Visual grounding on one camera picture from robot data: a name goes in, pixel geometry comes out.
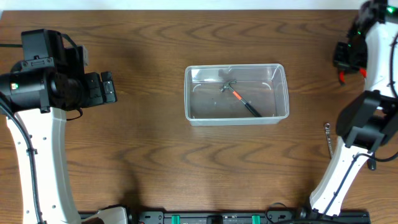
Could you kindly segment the red handled pliers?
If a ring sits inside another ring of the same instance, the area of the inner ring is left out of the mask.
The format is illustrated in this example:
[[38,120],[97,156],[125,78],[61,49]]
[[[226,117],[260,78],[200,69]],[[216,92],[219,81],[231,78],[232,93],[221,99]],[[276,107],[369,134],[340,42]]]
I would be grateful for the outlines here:
[[346,85],[345,75],[352,73],[360,73],[364,79],[367,78],[367,71],[364,68],[359,68],[358,70],[340,70],[338,72],[338,81],[341,86]]

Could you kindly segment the clear plastic storage container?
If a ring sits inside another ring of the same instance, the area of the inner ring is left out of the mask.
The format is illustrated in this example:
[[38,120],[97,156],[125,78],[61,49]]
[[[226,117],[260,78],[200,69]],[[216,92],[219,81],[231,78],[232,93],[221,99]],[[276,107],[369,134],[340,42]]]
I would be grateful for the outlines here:
[[192,126],[277,124],[289,116],[284,67],[191,65],[185,70],[184,103]]

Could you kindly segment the claw hammer orange black handle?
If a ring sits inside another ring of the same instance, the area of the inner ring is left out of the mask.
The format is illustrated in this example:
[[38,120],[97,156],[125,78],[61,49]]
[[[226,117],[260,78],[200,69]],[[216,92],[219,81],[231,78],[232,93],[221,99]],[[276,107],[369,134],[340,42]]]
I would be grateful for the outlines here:
[[244,106],[245,108],[257,118],[260,118],[262,115],[250,104],[248,103],[231,85],[237,83],[237,80],[231,80],[222,84],[220,88],[220,92],[224,92],[229,90]]

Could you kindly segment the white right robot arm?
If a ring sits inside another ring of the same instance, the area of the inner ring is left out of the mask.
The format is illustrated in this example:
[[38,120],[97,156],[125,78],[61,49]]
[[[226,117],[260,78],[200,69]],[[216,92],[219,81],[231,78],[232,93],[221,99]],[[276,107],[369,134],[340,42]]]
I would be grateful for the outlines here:
[[338,116],[331,161],[298,218],[336,221],[342,202],[365,163],[397,133],[397,7],[387,0],[362,4],[333,56],[339,81],[359,72],[364,90]]

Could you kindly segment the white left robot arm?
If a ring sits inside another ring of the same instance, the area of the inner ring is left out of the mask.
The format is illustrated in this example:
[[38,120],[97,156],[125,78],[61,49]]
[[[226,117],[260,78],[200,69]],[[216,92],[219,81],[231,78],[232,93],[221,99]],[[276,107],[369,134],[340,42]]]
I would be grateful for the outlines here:
[[24,223],[131,223],[127,207],[76,209],[65,153],[69,111],[114,103],[111,72],[86,73],[83,45],[55,30],[21,34],[24,58],[1,75],[1,113],[16,147]]

